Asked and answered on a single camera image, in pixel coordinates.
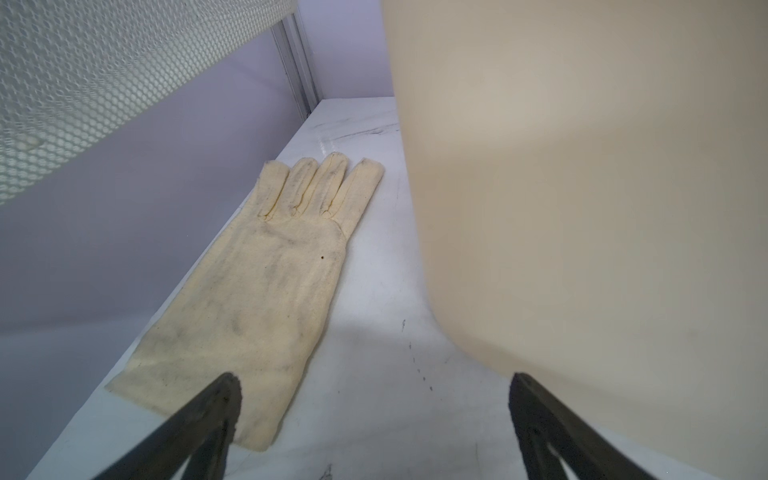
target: white shelf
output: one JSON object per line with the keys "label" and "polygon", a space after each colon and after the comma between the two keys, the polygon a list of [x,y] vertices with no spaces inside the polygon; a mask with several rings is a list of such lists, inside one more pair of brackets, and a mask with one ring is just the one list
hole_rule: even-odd
{"label": "white shelf", "polygon": [[[275,443],[264,453],[233,445],[228,478],[317,480],[328,468],[341,479],[525,478],[508,379],[457,350],[429,309],[394,99],[323,101],[277,160],[321,161],[332,151],[353,163],[370,157],[386,172]],[[28,478],[90,478],[162,423],[103,388],[137,342]],[[602,432],[659,478],[713,478]]]}

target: glove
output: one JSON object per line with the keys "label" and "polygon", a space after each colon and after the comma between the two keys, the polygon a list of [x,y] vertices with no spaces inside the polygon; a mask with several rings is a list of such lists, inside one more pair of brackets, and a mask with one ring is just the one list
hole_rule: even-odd
{"label": "glove", "polygon": [[272,443],[326,316],[355,230],[384,168],[349,159],[264,165],[243,209],[107,389],[170,415],[222,372],[240,378],[235,443]]}

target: white perforated panel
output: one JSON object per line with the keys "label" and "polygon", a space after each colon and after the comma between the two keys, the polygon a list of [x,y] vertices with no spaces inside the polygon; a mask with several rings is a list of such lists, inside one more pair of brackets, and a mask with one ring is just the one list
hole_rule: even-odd
{"label": "white perforated panel", "polygon": [[295,9],[295,0],[3,2],[0,204]]}

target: lavender wall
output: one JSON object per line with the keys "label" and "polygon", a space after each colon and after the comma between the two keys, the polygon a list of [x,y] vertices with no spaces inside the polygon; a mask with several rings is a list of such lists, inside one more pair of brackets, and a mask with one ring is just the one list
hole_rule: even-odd
{"label": "lavender wall", "polygon": [[324,98],[392,96],[379,0],[300,0]]}
{"label": "lavender wall", "polygon": [[301,125],[267,32],[0,207],[0,478],[24,478]]}

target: beige container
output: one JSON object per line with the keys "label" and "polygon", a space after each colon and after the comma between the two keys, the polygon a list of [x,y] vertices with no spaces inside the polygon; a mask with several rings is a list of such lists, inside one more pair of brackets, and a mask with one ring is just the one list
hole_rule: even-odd
{"label": "beige container", "polygon": [[382,10],[440,325],[588,420],[768,478],[768,2]]}

